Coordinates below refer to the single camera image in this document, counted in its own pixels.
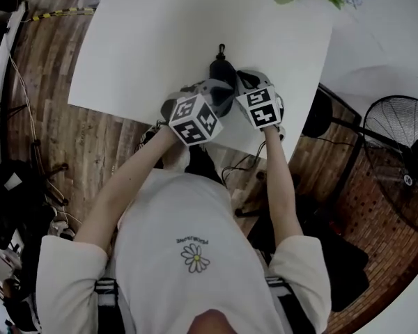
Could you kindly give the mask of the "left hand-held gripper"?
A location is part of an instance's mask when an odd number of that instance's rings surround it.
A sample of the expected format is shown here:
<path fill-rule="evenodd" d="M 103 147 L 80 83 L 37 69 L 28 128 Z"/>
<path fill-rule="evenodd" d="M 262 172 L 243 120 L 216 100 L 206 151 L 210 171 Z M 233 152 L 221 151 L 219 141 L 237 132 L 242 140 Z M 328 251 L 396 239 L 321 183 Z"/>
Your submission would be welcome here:
<path fill-rule="evenodd" d="M 160 113 L 186 146 L 206 143 L 223 130 L 219 118 L 231 110 L 233 90 L 226 82 L 209 78 L 170 94 Z"/>

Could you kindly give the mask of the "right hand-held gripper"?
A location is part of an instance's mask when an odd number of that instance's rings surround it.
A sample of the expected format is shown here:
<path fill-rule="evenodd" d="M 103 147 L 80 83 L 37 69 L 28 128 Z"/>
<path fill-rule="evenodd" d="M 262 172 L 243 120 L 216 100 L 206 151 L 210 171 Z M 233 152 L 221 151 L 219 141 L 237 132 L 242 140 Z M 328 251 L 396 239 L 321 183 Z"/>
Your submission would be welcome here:
<path fill-rule="evenodd" d="M 258 70 L 238 70 L 236 102 L 254 129 L 281 123 L 283 101 L 271 85 Z"/>

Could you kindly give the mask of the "black glasses case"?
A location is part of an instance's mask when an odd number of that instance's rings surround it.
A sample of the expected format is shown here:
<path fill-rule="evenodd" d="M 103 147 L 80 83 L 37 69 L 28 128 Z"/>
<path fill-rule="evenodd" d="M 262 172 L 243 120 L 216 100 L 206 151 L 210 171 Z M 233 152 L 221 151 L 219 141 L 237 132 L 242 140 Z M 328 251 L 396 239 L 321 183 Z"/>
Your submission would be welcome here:
<path fill-rule="evenodd" d="M 236 71 L 235 68 L 226 60 L 226 56 L 224 54 L 225 48 L 225 44 L 219 44 L 219 50 L 215 60 L 209 67 L 209 77 L 211 79 L 223 81 L 230 86 L 234 86 L 236 83 Z"/>

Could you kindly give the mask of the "person's right forearm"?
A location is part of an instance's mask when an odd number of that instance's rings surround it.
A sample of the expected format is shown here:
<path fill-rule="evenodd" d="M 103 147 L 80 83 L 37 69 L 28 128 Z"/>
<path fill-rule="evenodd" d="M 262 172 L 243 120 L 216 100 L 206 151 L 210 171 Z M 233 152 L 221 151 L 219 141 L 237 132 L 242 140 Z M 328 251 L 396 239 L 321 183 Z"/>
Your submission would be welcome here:
<path fill-rule="evenodd" d="M 265 127 L 267 152 L 267 194 L 270 219 L 274 230 L 276 247 L 293 236 L 302 236 L 297 219 L 295 189 L 285 158 L 280 135 L 275 126 Z"/>

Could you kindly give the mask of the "person's left forearm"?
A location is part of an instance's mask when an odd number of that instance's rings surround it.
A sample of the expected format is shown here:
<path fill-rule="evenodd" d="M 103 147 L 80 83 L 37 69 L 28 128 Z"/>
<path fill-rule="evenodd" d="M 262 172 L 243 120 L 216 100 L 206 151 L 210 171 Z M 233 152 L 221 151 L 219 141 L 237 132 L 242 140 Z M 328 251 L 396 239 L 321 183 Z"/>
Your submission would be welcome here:
<path fill-rule="evenodd" d="M 75 247 L 83 250 L 85 257 L 107 258 L 107 249 L 119 219 L 155 164 L 177 142 L 178 138 L 170 127 L 161 128 L 102 187 L 75 237 Z"/>

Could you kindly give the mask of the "person's left black trouser leg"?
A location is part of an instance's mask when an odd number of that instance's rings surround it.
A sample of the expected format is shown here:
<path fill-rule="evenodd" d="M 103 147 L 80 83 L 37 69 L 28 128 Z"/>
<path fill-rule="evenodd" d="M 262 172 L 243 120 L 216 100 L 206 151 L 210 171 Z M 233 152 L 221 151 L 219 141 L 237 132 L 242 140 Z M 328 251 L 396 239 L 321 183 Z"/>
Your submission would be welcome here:
<path fill-rule="evenodd" d="M 210 155 L 202 144 L 190 146 L 189 155 L 189 164 L 185 168 L 186 173 L 206 177 L 209 180 L 224 185 L 216 171 L 213 160 L 210 158 Z"/>

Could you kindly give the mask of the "white flower print t-shirt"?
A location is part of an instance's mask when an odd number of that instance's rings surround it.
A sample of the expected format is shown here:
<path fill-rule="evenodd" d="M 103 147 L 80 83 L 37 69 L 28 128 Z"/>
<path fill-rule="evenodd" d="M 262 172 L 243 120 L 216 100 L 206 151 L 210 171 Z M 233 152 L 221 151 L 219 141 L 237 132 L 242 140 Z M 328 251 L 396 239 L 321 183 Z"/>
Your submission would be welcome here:
<path fill-rule="evenodd" d="M 239 334 L 290 334 L 228 191 L 207 178 L 154 170 L 125 212 L 112 254 L 44 237 L 36 285 L 42 334 L 97 333 L 95 283 L 107 265 L 138 334 L 186 334 L 212 309 Z"/>

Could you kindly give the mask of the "yellow black striped tape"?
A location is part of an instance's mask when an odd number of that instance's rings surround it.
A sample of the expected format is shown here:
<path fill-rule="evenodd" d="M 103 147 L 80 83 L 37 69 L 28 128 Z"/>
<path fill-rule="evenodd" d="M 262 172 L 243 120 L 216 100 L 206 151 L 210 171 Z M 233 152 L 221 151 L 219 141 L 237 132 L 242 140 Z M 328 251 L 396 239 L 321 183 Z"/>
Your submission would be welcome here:
<path fill-rule="evenodd" d="M 27 22 L 37 22 L 40 21 L 42 19 L 49 19 L 51 17 L 67 17 L 67 16 L 75 16 L 75 15 L 94 15 L 96 11 L 96 8 L 76 8 L 76 7 L 72 7 L 72 8 L 66 8 L 63 10 L 55 10 L 53 12 L 50 13 L 43 13 L 41 15 L 35 15 L 33 17 L 31 17 L 30 19 L 27 19 L 24 21 L 24 23 Z"/>

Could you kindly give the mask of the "black standing fan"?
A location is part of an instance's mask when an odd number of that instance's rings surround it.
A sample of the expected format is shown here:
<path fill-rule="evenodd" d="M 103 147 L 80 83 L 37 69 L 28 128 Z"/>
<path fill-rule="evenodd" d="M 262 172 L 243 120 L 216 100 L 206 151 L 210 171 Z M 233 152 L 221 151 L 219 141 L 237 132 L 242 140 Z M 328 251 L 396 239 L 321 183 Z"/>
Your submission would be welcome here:
<path fill-rule="evenodd" d="M 364 151 L 385 200 L 406 225 L 418 232 L 418 99 L 406 95 L 382 97 L 352 122 L 333 115 L 333 103 L 339 101 L 331 90 L 319 85 L 302 135 L 321 139 L 331 125 L 356 134 L 352 155 Z"/>

